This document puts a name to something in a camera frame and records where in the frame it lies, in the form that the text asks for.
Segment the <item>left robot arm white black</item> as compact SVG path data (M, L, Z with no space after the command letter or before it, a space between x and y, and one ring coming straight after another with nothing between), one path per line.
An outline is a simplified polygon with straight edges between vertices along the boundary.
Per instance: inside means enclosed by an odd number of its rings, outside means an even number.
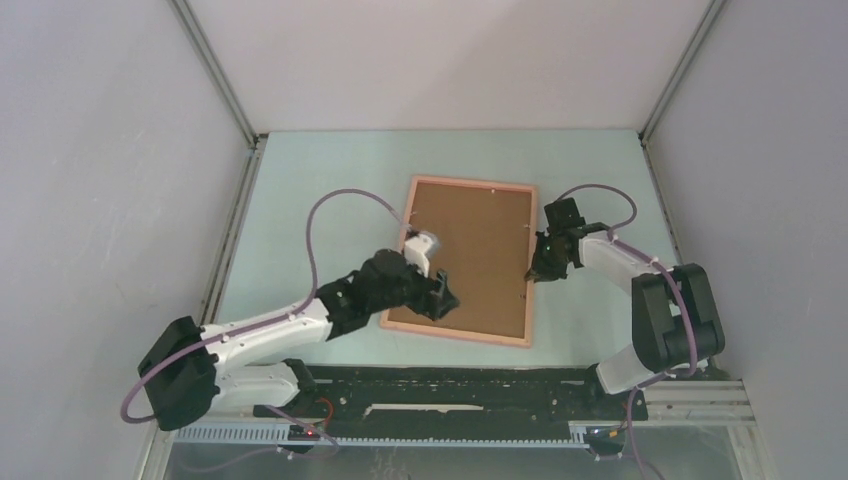
M383 249L300 304L226 325L178 318L137 367L150 418L174 431L232 407L271 405L304 416L316 390L302 361L289 357L292 349L353 333L393 308L438 321L459 305L445 271L429 277L402 253Z

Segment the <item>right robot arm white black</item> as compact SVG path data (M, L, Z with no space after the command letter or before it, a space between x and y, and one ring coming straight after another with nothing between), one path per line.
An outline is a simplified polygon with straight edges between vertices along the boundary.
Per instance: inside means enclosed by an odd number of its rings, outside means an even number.
M572 198L549 203L544 214L548 226L536 234L526 280L564 280L570 268L589 268L631 299L631 342L590 368L591 383L581 392L588 414L606 418L620 407L622 392L667 375L691 375L724 350L723 326L703 267L662 265L623 242L612 227L588 223Z

